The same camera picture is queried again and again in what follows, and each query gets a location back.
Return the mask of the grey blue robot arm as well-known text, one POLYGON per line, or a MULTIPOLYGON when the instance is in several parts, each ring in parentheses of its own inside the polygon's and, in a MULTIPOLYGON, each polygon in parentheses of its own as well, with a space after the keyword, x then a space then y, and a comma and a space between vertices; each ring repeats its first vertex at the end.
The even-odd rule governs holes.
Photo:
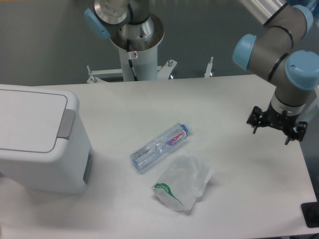
MULTIPOLYGON (((319 57, 294 51, 311 29, 316 0, 243 0, 241 4, 265 27, 262 37, 244 35, 233 51, 233 62, 275 86, 266 111, 254 107, 247 123, 253 128, 282 131, 287 141, 302 141, 307 120, 300 118, 310 93, 319 84, 319 57)), ((147 0, 97 0, 84 12, 92 31, 110 39, 119 51, 125 81, 166 80, 176 66, 158 66, 158 45, 164 36, 161 20, 147 0)))

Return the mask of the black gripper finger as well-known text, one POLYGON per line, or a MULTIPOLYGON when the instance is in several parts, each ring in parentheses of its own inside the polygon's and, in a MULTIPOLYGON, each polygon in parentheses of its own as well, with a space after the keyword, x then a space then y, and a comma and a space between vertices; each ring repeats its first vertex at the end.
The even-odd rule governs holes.
POLYGON ((265 127, 265 121, 263 119, 264 112, 261 108, 258 106, 254 106, 247 121, 246 124, 250 125, 253 128, 253 134, 256 133, 257 128, 259 127, 265 127))
POLYGON ((288 145, 290 141, 303 141, 306 134, 308 123, 306 121, 299 121, 294 126, 284 128, 284 134, 286 135, 285 145, 288 145))

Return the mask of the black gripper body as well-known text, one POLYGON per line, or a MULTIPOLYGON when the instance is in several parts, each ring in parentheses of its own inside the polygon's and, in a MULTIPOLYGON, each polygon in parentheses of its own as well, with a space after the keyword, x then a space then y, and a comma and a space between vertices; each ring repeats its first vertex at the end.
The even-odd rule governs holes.
POLYGON ((271 104, 263 115, 263 125, 275 129, 292 129, 295 126, 298 115, 278 113, 271 104))

